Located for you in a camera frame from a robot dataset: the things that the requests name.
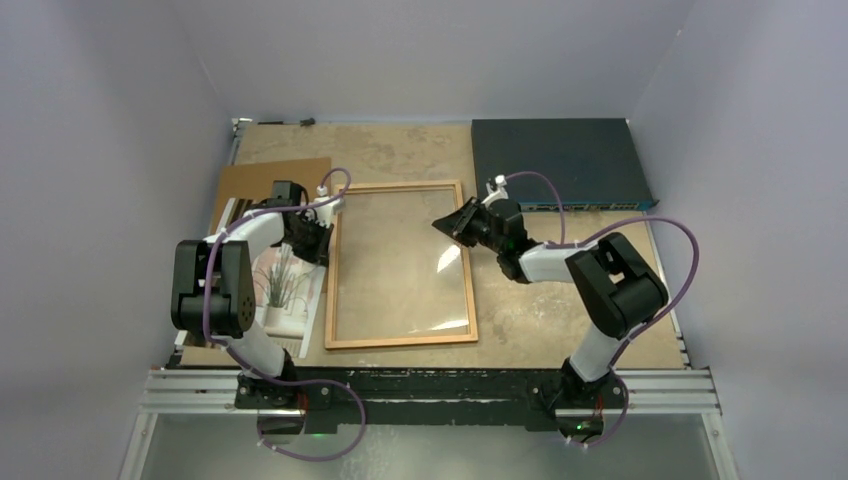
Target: wooden frame border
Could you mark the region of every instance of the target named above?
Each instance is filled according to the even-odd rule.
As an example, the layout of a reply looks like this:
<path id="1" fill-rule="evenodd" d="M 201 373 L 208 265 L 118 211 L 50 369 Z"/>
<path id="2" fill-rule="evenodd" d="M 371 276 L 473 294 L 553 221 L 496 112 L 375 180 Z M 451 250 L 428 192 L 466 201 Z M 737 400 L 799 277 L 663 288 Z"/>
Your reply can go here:
<path id="1" fill-rule="evenodd" d="M 336 185 L 334 191 L 338 193 L 342 185 Z M 396 192 L 424 192 L 430 190 L 453 190 L 456 208 L 462 206 L 462 186 L 459 180 L 427 180 L 420 182 L 389 182 L 389 183 L 360 183 L 351 185 L 345 195 L 356 195 L 365 193 L 396 193 Z M 471 284 L 471 259 L 467 248 L 461 248 L 462 271 L 465 279 L 465 311 L 468 315 L 468 333 L 462 335 L 441 335 L 430 337 L 397 337 L 382 339 L 362 340 L 336 340 L 336 309 L 338 304 L 338 261 L 340 250 L 340 238 L 342 234 L 342 218 L 336 214 L 334 219 L 335 229 L 330 242 L 329 280 L 327 285 L 327 314 L 324 331 L 324 348 L 334 350 L 340 348 L 372 348 L 372 347 L 397 347 L 406 345 L 434 345 L 445 343 L 468 343 L 476 342 L 477 335 L 477 310 L 474 303 L 474 289 Z"/>

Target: brown cardboard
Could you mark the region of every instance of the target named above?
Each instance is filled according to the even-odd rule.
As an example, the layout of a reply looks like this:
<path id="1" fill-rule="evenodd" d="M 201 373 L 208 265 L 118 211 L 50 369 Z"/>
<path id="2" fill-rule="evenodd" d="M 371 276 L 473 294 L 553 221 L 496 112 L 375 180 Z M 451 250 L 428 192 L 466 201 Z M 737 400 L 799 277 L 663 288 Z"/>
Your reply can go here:
<path id="1" fill-rule="evenodd" d="M 246 198 L 259 201 L 271 195 L 271 186 L 275 180 L 291 180 L 299 183 L 314 198 L 315 189 L 330 170 L 329 158 L 307 158 L 304 160 L 286 160 L 283 162 L 254 163 L 250 165 L 232 165 L 221 169 L 218 180 L 218 193 L 215 195 L 215 210 L 212 213 L 212 233 L 221 218 L 227 200 Z"/>
<path id="2" fill-rule="evenodd" d="M 210 233 L 214 232 L 227 201 L 231 198 L 243 198 L 253 201 L 263 200 L 271 195 L 271 186 L 276 180 L 291 180 L 306 188 L 310 200 L 315 197 L 315 189 L 321 183 L 324 174 L 331 168 L 329 158 L 308 158 L 286 160 L 282 162 L 233 165 L 221 169 L 218 180 L 218 193 L 215 195 L 215 209 L 212 214 Z M 327 291 L 326 278 L 322 292 Z M 197 340 L 187 337 L 183 347 L 181 365 L 235 365 L 230 356 L 219 348 L 196 346 Z"/>

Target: gray wall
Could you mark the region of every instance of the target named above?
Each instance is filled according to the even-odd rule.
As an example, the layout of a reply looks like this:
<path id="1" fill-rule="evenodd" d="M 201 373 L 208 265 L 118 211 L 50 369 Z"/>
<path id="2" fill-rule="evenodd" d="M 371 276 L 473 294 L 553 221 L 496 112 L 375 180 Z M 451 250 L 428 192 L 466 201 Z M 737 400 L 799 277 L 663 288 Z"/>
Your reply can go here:
<path id="1" fill-rule="evenodd" d="M 115 478 L 228 117 L 160 0 L 0 4 L 0 478 Z"/>
<path id="2" fill-rule="evenodd" d="M 175 0 L 232 116 L 622 117 L 694 0 Z"/>
<path id="3" fill-rule="evenodd" d="M 848 471 L 848 3 L 699 0 L 631 127 L 744 478 Z M 690 253 L 658 233 L 673 283 Z"/>

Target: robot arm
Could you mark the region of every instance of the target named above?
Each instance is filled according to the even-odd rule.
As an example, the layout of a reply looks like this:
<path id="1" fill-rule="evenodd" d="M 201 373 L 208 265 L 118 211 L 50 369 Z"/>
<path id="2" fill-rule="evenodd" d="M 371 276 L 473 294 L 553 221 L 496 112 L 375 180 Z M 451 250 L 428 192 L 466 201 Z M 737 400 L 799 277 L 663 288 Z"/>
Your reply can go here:
<path id="1" fill-rule="evenodd" d="M 509 199 L 505 186 L 505 179 L 497 177 L 487 185 L 484 200 L 471 198 L 433 226 L 463 246 L 480 243 L 497 253 L 501 271 L 510 280 L 567 282 L 577 287 L 592 324 L 562 370 L 566 386 L 579 395 L 610 372 L 628 333 L 653 318 L 668 301 L 668 291 L 620 233 L 579 246 L 541 244 L 529 238 L 520 206 Z"/>
<path id="2" fill-rule="evenodd" d="M 326 189 L 319 187 L 319 195 Z M 245 217 L 253 217 L 258 209 L 291 207 L 301 204 L 304 189 L 300 185 L 274 182 L 271 197 L 260 202 Z M 313 204 L 323 203 L 322 196 Z M 299 212 L 280 212 L 257 216 L 233 231 L 227 232 L 215 260 L 213 290 L 210 302 L 210 327 L 213 340 L 221 341 L 240 358 L 263 373 L 293 380 L 294 366 L 288 352 L 268 337 L 255 321 L 251 265 L 269 246 L 291 245 L 292 253 L 309 263 L 326 267 L 329 240 L 333 232 L 333 215 L 343 207 L 341 199 Z M 203 289 L 206 261 L 219 232 L 203 240 L 185 240 L 177 245 L 174 261 L 174 283 L 171 293 L 171 320 L 174 326 L 203 336 Z"/>

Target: glass pane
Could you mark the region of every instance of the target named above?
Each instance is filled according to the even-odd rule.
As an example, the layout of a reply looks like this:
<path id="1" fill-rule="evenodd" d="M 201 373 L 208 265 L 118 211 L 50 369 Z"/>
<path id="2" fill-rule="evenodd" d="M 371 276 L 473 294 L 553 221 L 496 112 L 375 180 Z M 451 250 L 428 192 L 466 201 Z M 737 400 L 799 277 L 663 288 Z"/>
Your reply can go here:
<path id="1" fill-rule="evenodd" d="M 160 415 L 143 478 L 681 479 L 718 475 L 700 415 L 633 415 L 605 445 L 582 451 L 558 433 L 522 427 L 369 425 L 340 460 L 307 463 L 257 447 L 251 415 Z M 355 435 L 301 437 L 313 455 L 337 451 Z"/>
<path id="2" fill-rule="evenodd" d="M 453 189 L 345 197 L 337 241 L 336 340 L 469 332 L 461 251 L 430 223 Z"/>

